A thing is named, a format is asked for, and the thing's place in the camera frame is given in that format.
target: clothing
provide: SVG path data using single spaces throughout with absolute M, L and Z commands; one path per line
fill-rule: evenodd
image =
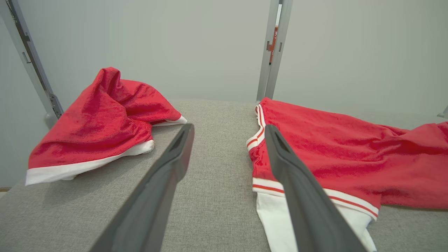
M 155 88 L 122 80 L 115 68 L 101 69 L 31 152 L 26 185 L 70 180 L 122 156 L 150 152 L 153 126 L 184 123 Z
M 376 251 L 375 244 L 367 231 L 371 218 L 352 208 L 339 204 L 335 206 L 367 250 Z M 288 204 L 284 196 L 258 192 L 257 213 L 263 224 L 271 252 L 298 251 Z
M 375 247 L 366 237 L 368 222 L 364 228 L 360 223 L 367 217 L 376 220 L 381 204 L 448 208 L 447 122 L 402 130 L 268 98 L 255 112 L 260 130 L 247 147 L 258 197 L 261 193 L 284 197 L 264 141 L 264 126 L 273 124 L 370 251 Z

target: metal frame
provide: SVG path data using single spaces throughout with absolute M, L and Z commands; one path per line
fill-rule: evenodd
M 293 8 L 293 0 L 283 0 L 280 13 L 279 28 L 277 29 L 277 40 L 274 47 L 274 55 L 272 57 L 271 69 L 267 80 L 265 97 L 272 99 L 274 89 L 276 87 L 277 76 L 280 69 L 281 56 L 285 47 L 286 32 L 288 31 L 289 18 L 291 17 L 291 9 Z
M 258 83 L 257 101 L 261 101 L 265 97 L 267 80 L 269 78 L 269 71 L 271 65 L 269 60 L 271 58 L 271 50 L 269 46 L 274 38 L 276 28 L 277 10 L 279 7 L 279 0 L 271 0 L 269 7 L 269 16 L 267 18 L 266 37 L 263 44 L 263 59 L 261 61 L 260 81 Z
M 446 107 L 446 109 L 444 110 L 443 113 L 440 113 L 440 114 L 438 114 L 437 116 L 438 116 L 438 117 L 443 117 L 443 118 L 448 119 L 448 106 Z
M 277 39 L 272 56 L 272 63 L 269 64 L 271 51 L 269 50 L 270 42 L 274 36 L 277 10 L 279 4 L 282 4 L 280 12 L 280 21 L 277 29 Z M 288 31 L 289 17 L 291 16 L 291 8 L 293 0 L 271 0 L 269 8 L 269 17 L 267 20 L 266 38 L 263 47 L 263 60 L 260 71 L 260 81 L 258 83 L 257 102 L 263 97 L 272 99 L 276 86 L 277 75 L 280 68 L 281 56 L 285 46 L 286 32 Z
M 9 6 L 5 0 L 0 0 L 0 16 L 4 20 L 23 66 L 47 112 L 44 120 L 50 129 L 63 113 L 62 107 L 49 85 L 17 0 L 7 1 Z

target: gray table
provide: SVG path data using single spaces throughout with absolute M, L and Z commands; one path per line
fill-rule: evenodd
M 254 104 L 172 100 L 196 128 L 190 165 L 178 184 L 162 251 L 269 251 L 251 191 L 245 142 L 258 130 Z M 330 108 L 412 129 L 433 116 Z M 0 251 L 87 252 L 181 126 L 153 130 L 155 150 L 59 181 L 14 186 L 0 199 Z M 448 251 L 448 212 L 383 206 L 369 232 L 380 252 Z

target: white trim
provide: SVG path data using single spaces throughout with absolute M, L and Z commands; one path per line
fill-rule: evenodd
M 25 185 L 73 179 L 76 175 L 99 168 L 122 156 L 136 156 L 154 149 L 154 140 L 139 143 L 116 156 L 69 165 L 31 168 L 26 171 Z
M 253 147 L 258 146 L 264 140 L 264 127 L 266 126 L 266 122 L 264 121 L 263 108 L 261 107 L 261 104 L 258 104 L 255 107 L 255 113 L 257 114 L 257 123 L 260 126 L 260 129 L 253 137 L 249 138 L 246 141 L 247 150 L 249 150 L 249 151 Z
M 272 187 L 272 188 L 284 191 L 283 185 L 280 182 L 272 181 L 269 179 L 252 178 L 252 184 L 260 185 L 260 186 L 264 186 L 264 187 Z
M 177 119 L 175 121 L 166 120 L 166 122 L 161 122 L 161 123 L 154 124 L 153 127 L 170 126 L 170 125 L 186 124 L 186 123 L 187 123 L 187 119 L 185 119 L 185 117 L 181 116 L 181 118 L 179 118 L 179 119 Z
M 335 207 L 366 247 L 366 251 L 377 251 L 367 231 L 367 226 L 371 222 L 370 216 L 337 204 Z M 257 213 L 272 252 L 298 251 L 288 203 L 284 197 L 257 193 Z
M 279 196 L 279 197 L 283 197 L 283 198 L 285 197 L 283 192 L 272 191 L 272 190 L 258 188 L 258 187 L 253 187 L 252 191 L 253 192 L 261 192 L 261 193 L 264 193 L 264 194 L 269 194 L 269 195 L 274 195 L 274 196 Z
M 343 202 L 343 201 L 340 201 L 340 200 L 331 199 L 333 201 L 333 203 L 339 204 L 339 205 L 342 205 L 342 206 L 345 206 L 345 207 L 348 207 L 348 208 L 352 208 L 352 209 L 358 210 L 358 211 L 363 212 L 363 213 L 366 213 L 370 217 L 372 217 L 372 219 L 374 219 L 374 220 L 376 220 L 378 218 L 377 216 L 378 216 L 378 213 L 379 213 L 379 209 L 376 208 L 375 206 L 373 206 L 372 204 L 370 204 L 369 202 L 367 202 L 367 201 L 365 201 L 363 199 L 360 199 L 358 197 L 355 197 L 353 195 L 346 194 L 346 193 L 341 192 L 341 191 L 336 191 L 336 190 L 326 189 L 326 188 L 324 188 L 323 190 L 325 191 L 325 193 L 328 196 L 337 197 L 337 198 L 340 198 L 340 199 L 343 199 L 343 200 L 346 200 L 346 201 L 353 202 L 355 204 L 361 205 L 361 206 L 363 206 L 365 208 L 368 208 L 370 211 L 374 212 L 376 214 L 376 216 L 374 214 L 372 214 L 370 211 L 365 210 L 364 208 L 360 208 L 360 207 L 358 207 L 356 205 L 349 204 L 349 203 L 346 203 L 346 202 Z
M 271 187 L 271 188 L 275 188 L 275 189 L 284 191 L 283 185 L 277 181 L 272 181 L 272 180 L 263 179 L 263 178 L 252 178 L 252 183 L 253 183 L 253 185 L 259 185 L 259 186 L 263 186 L 263 187 Z M 323 190 L 329 197 L 336 197 L 336 198 L 342 199 L 344 201 L 353 203 L 353 204 L 350 204 L 350 203 L 347 203 L 347 202 L 344 202 L 344 201 L 341 201 L 338 199 L 330 199 L 334 204 L 338 204 L 338 205 L 345 206 L 350 209 L 357 210 L 359 212 L 369 215 L 372 219 L 377 220 L 379 209 L 376 208 L 374 205 L 370 204 L 369 202 L 367 202 L 363 199 L 360 199 L 358 197 L 355 197 L 353 195 L 341 192 L 341 191 L 336 191 L 336 190 L 326 189 L 326 188 L 324 188 Z M 267 193 L 270 195 L 275 195 L 275 196 L 280 196 L 280 197 L 285 197 L 284 192 L 269 190 L 269 189 L 265 189 L 265 188 L 252 187 L 252 191 Z M 364 209 L 363 207 L 369 209 L 370 211 L 374 212 L 375 214 L 372 214 L 372 212 Z

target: white wall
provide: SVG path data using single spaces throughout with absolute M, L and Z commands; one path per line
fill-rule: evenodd
M 296 0 L 274 99 L 437 115 L 447 26 L 446 0 Z
M 166 97 L 255 101 L 269 0 L 19 0 L 67 107 L 103 67 Z
M 48 132 L 45 109 L 0 17 L 0 187 L 25 176 L 31 150 Z

